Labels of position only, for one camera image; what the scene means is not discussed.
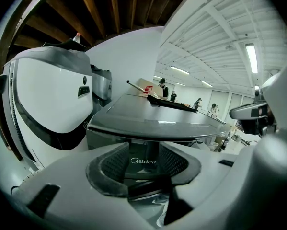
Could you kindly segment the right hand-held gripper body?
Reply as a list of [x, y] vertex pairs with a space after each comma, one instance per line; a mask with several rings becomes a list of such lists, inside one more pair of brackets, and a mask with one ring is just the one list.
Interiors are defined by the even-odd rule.
[[261, 104], [258, 107], [258, 118], [255, 121], [258, 135], [265, 136], [269, 133], [275, 133], [276, 120], [260, 88], [255, 90], [254, 103]]

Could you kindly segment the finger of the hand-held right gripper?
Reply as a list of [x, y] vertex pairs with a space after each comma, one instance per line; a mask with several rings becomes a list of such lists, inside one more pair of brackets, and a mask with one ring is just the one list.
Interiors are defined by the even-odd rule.
[[237, 120], [256, 120], [268, 117], [268, 104], [266, 102], [253, 102], [230, 110], [229, 115]]

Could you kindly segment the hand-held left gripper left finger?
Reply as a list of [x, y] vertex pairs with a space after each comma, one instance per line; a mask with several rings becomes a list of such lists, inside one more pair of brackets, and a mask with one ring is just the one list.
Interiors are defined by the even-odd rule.
[[26, 179], [13, 197], [59, 230], [150, 230], [128, 202], [129, 144], [61, 158]]

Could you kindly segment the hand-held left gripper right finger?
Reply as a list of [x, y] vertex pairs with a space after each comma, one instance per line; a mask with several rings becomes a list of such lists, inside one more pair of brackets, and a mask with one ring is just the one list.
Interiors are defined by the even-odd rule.
[[262, 138], [238, 155], [161, 143], [172, 193], [169, 230], [287, 229], [287, 133]]

